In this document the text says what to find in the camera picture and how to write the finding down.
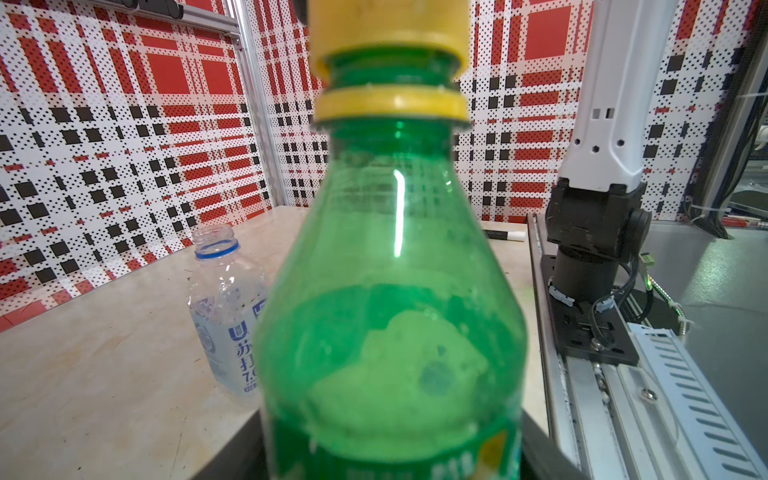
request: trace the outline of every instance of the bottle mouth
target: bottle mouth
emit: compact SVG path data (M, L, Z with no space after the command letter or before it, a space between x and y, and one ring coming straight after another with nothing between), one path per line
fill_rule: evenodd
M194 256L199 260L223 257L240 248L229 225L210 225L192 233Z

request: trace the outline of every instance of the cable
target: cable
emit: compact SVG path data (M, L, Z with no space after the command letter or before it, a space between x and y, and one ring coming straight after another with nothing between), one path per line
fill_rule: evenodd
M592 331L592 336L600 342L600 344L610 349L616 341L612 338L609 338L600 331L600 327L598 326L598 320L594 316L594 311L597 309L598 305L605 302L606 300L610 299L612 296L615 296L614 298L617 298L616 295L618 295L618 302L617 307L621 305L622 302L624 302L624 299L627 298L628 292L632 290L632 286L634 285L634 281L637 278L637 270L640 265L640 260L637 257L637 255L633 255L632 258L630 258L630 263L628 265L629 268L629 279L627 282L621 286L618 290L615 290L614 292L610 292L607 295L603 295L602 297L595 300L589 307L589 310L587 311L587 318L589 319L589 326L590 330Z

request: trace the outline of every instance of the plaid pattern backdrop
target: plaid pattern backdrop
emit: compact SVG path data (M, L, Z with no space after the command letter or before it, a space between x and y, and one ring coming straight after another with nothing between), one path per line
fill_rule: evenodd
M0 10L0 332L271 208L227 38L65 0Z
M289 202L309 206L328 161L309 130L322 85L309 33L290 0L251 0L252 29ZM675 220L695 179L759 0L680 0L646 126L644 208ZM524 221L546 208L574 127L591 26L590 0L472 0L470 68L457 81L472 108L455 135L462 185L483 220Z

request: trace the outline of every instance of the marble tabletop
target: marble tabletop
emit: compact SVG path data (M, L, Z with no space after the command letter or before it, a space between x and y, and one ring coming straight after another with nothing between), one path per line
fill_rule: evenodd
M235 226L270 279L307 211ZM490 241L528 322L524 407L547 431L528 244ZM245 424L254 411L217 387L187 311L193 267L184 249L0 334L0 478L190 478Z

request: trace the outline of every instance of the screw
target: screw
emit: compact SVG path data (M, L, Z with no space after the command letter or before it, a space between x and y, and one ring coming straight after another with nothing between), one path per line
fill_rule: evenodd
M656 395L656 392L650 389L642 389L640 391L640 397L646 402L656 402L659 399L658 395Z

